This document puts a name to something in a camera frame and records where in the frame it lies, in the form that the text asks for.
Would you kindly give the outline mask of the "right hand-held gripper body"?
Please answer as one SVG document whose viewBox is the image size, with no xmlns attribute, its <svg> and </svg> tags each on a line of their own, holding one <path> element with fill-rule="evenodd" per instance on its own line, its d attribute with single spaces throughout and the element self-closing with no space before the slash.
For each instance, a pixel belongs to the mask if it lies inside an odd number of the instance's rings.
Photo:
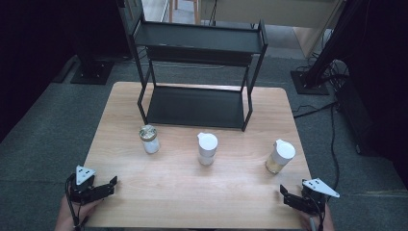
<svg viewBox="0 0 408 231">
<path fill-rule="evenodd" d="M 302 180 L 302 199 L 306 203 L 303 212 L 320 214 L 325 211 L 325 204 L 329 196 L 339 198 L 340 194 L 325 184 L 321 179 Z"/>
</svg>

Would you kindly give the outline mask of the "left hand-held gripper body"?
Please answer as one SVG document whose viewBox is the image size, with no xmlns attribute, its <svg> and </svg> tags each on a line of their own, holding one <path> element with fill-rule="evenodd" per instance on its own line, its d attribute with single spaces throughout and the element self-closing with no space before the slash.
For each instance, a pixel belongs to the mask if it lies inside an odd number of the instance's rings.
<svg viewBox="0 0 408 231">
<path fill-rule="evenodd" d="M 93 201 L 94 174 L 94 169 L 76 167 L 75 172 L 68 179 L 68 198 L 72 202 L 85 205 Z"/>
</svg>

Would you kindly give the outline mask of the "gold-lidded glass seasoning jar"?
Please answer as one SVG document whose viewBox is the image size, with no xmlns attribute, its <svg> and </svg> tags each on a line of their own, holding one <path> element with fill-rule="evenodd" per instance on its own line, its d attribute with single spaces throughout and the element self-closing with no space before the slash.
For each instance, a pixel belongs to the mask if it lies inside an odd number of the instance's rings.
<svg viewBox="0 0 408 231">
<path fill-rule="evenodd" d="M 143 125 L 139 131 L 144 150 L 148 154 L 154 154 L 160 149 L 160 142 L 157 137 L 157 130 L 154 126 Z"/>
</svg>

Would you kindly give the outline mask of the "white-lidded jar with white contents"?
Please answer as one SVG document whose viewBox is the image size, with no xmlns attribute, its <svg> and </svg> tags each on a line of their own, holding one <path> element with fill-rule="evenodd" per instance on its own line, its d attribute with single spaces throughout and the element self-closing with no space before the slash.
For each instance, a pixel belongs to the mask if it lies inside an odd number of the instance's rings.
<svg viewBox="0 0 408 231">
<path fill-rule="evenodd" d="M 199 133 L 198 139 L 198 161 L 201 165 L 209 166 L 215 161 L 218 139 L 211 133 Z"/>
</svg>

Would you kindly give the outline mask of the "black metal two-tier shelf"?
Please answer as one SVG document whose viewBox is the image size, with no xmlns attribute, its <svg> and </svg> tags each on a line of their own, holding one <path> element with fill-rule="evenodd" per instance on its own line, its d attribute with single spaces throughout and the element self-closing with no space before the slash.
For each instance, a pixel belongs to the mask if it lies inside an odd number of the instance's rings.
<svg viewBox="0 0 408 231">
<path fill-rule="evenodd" d="M 141 0 L 115 0 L 141 83 L 138 107 L 146 124 L 244 130 L 251 93 L 268 48 L 265 23 L 256 29 L 147 21 Z M 242 67 L 238 90 L 171 87 L 156 83 L 155 62 Z"/>
</svg>

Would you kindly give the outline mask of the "person's right hand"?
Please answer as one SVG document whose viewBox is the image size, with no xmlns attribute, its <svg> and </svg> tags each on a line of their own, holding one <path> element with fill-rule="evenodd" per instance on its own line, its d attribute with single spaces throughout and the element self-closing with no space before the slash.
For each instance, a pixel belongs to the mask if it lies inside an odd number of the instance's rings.
<svg viewBox="0 0 408 231">
<path fill-rule="evenodd" d="M 320 221 L 318 215 L 310 215 L 302 211 L 297 211 L 297 213 L 300 218 L 301 227 L 306 231 L 318 231 L 320 224 L 323 226 L 323 231 L 335 231 L 335 225 L 328 205 L 325 205 L 323 221 Z"/>
</svg>

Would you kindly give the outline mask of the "person's left hand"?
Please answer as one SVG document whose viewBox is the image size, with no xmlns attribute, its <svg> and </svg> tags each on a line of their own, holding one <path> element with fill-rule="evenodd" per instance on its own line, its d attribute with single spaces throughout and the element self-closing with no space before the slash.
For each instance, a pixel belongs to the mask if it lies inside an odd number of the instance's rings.
<svg viewBox="0 0 408 231">
<path fill-rule="evenodd" d="M 74 214 L 78 216 L 79 222 L 83 222 L 85 218 L 89 218 L 94 213 L 96 207 L 101 202 L 102 200 L 96 200 L 83 206 L 73 203 L 71 208 L 73 209 Z M 71 208 L 69 207 L 66 196 L 64 195 L 61 199 L 60 210 L 57 216 L 54 231 L 75 231 Z"/>
</svg>

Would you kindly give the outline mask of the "white-lidded jar with yellow contents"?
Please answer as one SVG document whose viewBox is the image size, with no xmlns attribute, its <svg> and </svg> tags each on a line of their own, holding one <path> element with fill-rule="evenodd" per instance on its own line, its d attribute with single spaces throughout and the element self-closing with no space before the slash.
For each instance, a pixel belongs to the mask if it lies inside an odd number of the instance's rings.
<svg viewBox="0 0 408 231">
<path fill-rule="evenodd" d="M 295 156 L 295 153 L 295 148 L 290 142 L 276 140 L 266 160 L 267 170 L 277 174 Z"/>
</svg>

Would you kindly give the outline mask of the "dark equipment case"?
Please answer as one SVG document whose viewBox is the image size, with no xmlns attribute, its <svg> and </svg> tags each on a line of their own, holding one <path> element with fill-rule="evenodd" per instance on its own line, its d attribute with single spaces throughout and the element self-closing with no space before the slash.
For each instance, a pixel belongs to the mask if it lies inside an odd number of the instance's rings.
<svg viewBox="0 0 408 231">
<path fill-rule="evenodd" d="M 384 93 L 377 86 L 349 77 L 336 96 L 352 130 L 357 152 L 363 156 L 385 157 L 381 150 Z"/>
</svg>

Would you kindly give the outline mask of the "black stand with square base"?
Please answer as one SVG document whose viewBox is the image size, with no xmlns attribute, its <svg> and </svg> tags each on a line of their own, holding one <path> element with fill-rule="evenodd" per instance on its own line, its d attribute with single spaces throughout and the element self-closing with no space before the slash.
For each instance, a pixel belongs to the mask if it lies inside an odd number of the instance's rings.
<svg viewBox="0 0 408 231">
<path fill-rule="evenodd" d="M 80 61 L 71 82 L 105 85 L 114 63 L 97 60 L 95 55 L 102 50 L 106 3 L 103 0 L 69 0 L 68 3 L 74 20 L 73 47 Z"/>
</svg>

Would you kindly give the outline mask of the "black slanted stand with base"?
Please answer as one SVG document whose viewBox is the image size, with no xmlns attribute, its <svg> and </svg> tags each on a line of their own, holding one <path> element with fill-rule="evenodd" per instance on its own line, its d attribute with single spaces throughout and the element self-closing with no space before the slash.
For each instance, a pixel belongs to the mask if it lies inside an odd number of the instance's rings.
<svg viewBox="0 0 408 231">
<path fill-rule="evenodd" d="M 327 94 L 327 90 L 319 89 L 319 86 L 327 81 L 323 73 L 333 61 L 342 58 L 341 54 L 344 49 L 341 47 L 341 42 L 345 41 L 346 30 L 350 27 L 352 18 L 360 5 L 360 0 L 346 0 L 333 34 L 325 43 L 314 64 L 307 71 L 291 72 L 294 86 L 299 94 Z"/>
</svg>

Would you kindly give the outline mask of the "beige desk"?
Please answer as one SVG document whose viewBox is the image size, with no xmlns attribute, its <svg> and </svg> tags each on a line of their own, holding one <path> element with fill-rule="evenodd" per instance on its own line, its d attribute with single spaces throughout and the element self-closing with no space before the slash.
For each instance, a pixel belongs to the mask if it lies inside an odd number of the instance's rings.
<svg viewBox="0 0 408 231">
<path fill-rule="evenodd" d="M 292 27 L 309 58 L 343 0 L 199 0 L 201 20 L 258 23 Z"/>
</svg>

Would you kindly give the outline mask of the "wooden chair legs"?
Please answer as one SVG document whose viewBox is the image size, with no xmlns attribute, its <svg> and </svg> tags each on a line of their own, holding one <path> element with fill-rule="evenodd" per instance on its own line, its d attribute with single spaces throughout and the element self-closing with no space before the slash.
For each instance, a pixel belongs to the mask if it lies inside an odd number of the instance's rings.
<svg viewBox="0 0 408 231">
<path fill-rule="evenodd" d="M 200 24 L 199 0 L 168 0 L 170 23 Z"/>
</svg>

